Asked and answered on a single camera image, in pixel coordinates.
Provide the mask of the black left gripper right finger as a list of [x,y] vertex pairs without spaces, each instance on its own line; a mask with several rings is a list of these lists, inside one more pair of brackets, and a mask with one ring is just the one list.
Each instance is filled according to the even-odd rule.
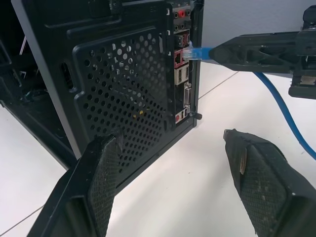
[[316,237],[316,188],[272,142],[226,129],[234,186],[258,237]]

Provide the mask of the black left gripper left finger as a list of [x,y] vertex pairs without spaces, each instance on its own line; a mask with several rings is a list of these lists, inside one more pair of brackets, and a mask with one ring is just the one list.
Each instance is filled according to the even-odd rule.
[[27,237],[105,237],[123,134],[98,136],[57,182]]

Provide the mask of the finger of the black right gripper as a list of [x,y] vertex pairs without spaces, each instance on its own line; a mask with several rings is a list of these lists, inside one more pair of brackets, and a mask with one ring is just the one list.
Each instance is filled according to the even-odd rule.
[[209,50],[209,56],[246,56],[263,54],[277,56],[290,52],[297,54],[303,31],[241,35]]
[[211,59],[233,71],[303,74],[300,61],[293,63],[280,56],[265,53],[209,53]]

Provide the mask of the black computer tower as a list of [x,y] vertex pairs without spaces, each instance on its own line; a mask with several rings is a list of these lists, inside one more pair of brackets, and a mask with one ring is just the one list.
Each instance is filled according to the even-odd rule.
[[0,105],[64,166],[113,130],[119,173],[196,125],[204,0],[0,0]]

